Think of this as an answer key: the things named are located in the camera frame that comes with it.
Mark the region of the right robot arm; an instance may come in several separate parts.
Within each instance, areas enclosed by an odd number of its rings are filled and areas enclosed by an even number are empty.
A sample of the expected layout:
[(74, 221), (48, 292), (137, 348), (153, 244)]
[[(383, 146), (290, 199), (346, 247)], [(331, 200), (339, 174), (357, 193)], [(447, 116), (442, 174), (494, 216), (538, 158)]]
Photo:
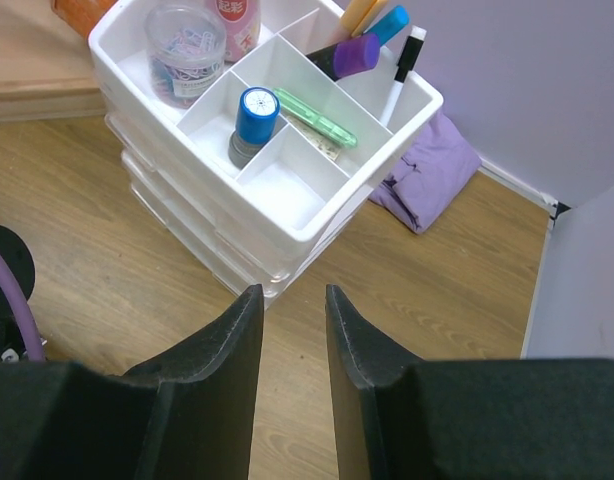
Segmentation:
[[(0, 479), (244, 479), (263, 292), (120, 376), (49, 362), (0, 226)], [(614, 479), (614, 360), (425, 361), (325, 300), (343, 479)]]

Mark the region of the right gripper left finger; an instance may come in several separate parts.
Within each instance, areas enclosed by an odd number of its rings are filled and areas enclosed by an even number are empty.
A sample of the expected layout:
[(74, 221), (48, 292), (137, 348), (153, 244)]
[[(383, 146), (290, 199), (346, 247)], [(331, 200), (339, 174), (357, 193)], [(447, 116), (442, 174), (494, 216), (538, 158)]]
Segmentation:
[(263, 321), (252, 285), (120, 376), (0, 363), (0, 479), (246, 478)]

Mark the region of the orange pink highlighter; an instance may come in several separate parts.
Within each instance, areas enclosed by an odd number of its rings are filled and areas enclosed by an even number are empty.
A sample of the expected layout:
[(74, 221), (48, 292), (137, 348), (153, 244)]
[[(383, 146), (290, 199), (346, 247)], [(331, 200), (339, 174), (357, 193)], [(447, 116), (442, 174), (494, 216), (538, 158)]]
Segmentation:
[(387, 3), (387, 0), (352, 0), (339, 19), (333, 39), (341, 41), (362, 34)]

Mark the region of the pink capped tube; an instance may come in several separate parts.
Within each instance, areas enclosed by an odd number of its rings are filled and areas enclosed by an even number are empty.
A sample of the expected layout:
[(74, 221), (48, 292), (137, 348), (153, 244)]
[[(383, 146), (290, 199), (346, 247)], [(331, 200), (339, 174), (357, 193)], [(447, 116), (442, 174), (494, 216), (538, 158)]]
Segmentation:
[(238, 62), (257, 46), (261, 29), (259, 0), (205, 0), (204, 5), (225, 26), (227, 62)]

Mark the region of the black purple highlighter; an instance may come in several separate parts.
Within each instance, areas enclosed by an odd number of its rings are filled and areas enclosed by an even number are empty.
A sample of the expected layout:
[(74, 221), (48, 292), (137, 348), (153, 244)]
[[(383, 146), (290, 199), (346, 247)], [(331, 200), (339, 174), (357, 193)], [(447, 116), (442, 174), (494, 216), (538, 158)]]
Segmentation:
[(368, 33), (312, 52), (307, 58), (336, 82), (373, 70), (378, 64), (380, 49), (379, 37)]

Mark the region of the blue grey stamp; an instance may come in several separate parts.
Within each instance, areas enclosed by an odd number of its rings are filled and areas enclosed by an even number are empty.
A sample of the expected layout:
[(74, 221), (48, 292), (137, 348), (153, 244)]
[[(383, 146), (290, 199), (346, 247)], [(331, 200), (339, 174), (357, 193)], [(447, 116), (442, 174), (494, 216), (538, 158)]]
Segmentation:
[(228, 145), (234, 166), (243, 169), (272, 138), (280, 109), (279, 99), (267, 88), (250, 87), (242, 92)]

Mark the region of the green highlighter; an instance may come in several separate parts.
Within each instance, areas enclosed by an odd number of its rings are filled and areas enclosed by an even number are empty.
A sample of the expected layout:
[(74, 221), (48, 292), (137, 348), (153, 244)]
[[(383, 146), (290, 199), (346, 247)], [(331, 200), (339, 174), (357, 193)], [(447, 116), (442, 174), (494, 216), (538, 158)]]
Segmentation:
[(297, 118), (312, 130), (344, 148), (351, 149), (358, 145), (358, 139), (353, 133), (325, 117), (320, 111), (287, 90), (274, 88), (273, 93), (278, 97), (283, 111)]

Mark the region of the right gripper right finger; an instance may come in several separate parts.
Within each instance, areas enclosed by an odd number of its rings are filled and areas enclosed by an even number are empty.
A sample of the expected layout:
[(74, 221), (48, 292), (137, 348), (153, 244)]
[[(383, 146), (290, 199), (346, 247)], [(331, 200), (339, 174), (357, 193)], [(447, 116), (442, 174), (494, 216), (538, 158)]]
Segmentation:
[(326, 289), (343, 479), (614, 479), (614, 360), (427, 361)]

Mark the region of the paper clip jar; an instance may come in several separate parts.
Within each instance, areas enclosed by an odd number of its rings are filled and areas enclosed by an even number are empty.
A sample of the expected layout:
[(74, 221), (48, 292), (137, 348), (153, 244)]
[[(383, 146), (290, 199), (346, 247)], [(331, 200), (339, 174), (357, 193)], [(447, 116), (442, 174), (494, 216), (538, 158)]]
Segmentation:
[(197, 1), (162, 1), (144, 21), (151, 86), (165, 103), (188, 108), (223, 73), (226, 30)]

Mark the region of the black tip white pen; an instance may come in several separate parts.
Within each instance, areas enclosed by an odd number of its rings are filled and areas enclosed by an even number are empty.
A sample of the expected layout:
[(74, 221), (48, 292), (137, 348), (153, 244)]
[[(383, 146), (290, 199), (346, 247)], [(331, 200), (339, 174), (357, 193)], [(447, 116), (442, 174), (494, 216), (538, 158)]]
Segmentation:
[(389, 121), (391, 120), (396, 104), (403, 90), (404, 83), (417, 62), (426, 35), (427, 31), (424, 28), (413, 26), (403, 45), (396, 64), (394, 81), (379, 119), (379, 122), (385, 127), (388, 126)]

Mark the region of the white eraser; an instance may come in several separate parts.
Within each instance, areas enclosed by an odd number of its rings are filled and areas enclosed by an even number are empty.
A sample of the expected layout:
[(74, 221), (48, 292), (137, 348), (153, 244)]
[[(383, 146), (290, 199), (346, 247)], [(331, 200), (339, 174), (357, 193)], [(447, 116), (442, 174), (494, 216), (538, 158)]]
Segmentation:
[(294, 116), (287, 115), (287, 121), (291, 123), (320, 153), (333, 162), (338, 160), (342, 147), (326, 136), (315, 131)]

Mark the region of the black blue highlighter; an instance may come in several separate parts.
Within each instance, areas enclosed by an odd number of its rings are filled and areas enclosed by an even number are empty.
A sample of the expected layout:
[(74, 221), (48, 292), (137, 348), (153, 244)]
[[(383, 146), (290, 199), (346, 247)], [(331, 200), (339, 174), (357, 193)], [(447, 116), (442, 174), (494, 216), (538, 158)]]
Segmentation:
[(401, 32), (409, 24), (409, 21), (407, 10), (402, 5), (397, 5), (366, 30), (365, 34), (376, 35), (379, 44), (383, 46)]

